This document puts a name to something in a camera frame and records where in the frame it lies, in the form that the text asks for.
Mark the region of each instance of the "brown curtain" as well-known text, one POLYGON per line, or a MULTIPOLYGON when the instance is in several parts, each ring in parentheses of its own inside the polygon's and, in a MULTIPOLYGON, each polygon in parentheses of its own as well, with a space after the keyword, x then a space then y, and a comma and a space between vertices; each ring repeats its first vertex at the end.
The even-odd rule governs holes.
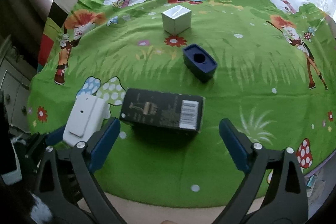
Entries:
POLYGON ((21 52, 37 60, 51 3, 52 0, 0 0, 0 35, 10 34, 21 52))

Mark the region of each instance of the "navy blue container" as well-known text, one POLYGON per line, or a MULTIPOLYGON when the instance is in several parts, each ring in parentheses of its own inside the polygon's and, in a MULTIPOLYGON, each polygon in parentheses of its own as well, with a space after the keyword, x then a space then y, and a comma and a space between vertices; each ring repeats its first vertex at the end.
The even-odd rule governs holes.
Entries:
POLYGON ((211 79, 217 68, 211 55, 196 44, 183 49, 183 59, 188 69, 204 83, 211 79))

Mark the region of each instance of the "white box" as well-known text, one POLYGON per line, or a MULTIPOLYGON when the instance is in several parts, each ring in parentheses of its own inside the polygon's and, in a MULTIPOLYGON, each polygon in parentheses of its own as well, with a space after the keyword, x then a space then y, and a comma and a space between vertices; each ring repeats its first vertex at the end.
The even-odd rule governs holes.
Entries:
POLYGON ((109 119, 110 105, 92 95, 79 95, 73 105, 63 133, 63 141, 70 146, 88 139, 100 130, 104 119, 109 119))
POLYGON ((181 5, 170 8, 162 13, 162 24, 165 31, 177 35, 191 26, 191 10, 181 5))

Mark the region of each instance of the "fabric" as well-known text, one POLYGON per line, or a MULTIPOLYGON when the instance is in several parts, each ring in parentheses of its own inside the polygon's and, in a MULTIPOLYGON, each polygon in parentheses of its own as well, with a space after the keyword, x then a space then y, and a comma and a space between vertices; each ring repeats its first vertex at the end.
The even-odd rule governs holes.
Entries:
MULTIPOLYGON (((304 173, 336 147, 336 41, 330 17, 307 0, 78 0, 63 26, 53 18, 44 30, 53 47, 31 82, 32 132, 64 125, 82 92, 105 99, 113 117, 130 87, 205 98, 194 138, 122 123, 95 173, 108 193, 168 207, 227 204, 243 173, 219 136, 225 117, 252 142, 300 149, 304 173), (161 13, 175 5, 192 11, 192 23, 173 36, 161 13), (193 43, 218 63, 206 84, 184 65, 182 49, 193 43)), ((258 197, 266 189, 265 178, 258 197)))
POLYGON ((51 0, 0 0, 1 35, 11 34, 12 43, 35 65, 51 3, 51 0))

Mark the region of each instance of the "red hair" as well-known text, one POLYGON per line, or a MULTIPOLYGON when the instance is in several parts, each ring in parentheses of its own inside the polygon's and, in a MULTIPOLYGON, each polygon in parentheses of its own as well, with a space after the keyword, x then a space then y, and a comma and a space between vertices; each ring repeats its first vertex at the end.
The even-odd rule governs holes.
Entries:
POLYGON ((279 15, 271 15, 271 23, 274 25, 274 27, 276 27, 277 29, 282 29, 283 27, 293 27, 296 28, 296 25, 286 19, 283 19, 281 16, 279 15))
POLYGON ((73 30, 75 27, 83 26, 89 22, 96 23, 98 25, 106 21, 103 13, 90 12, 85 9, 74 11, 64 22, 64 26, 67 29, 73 30))

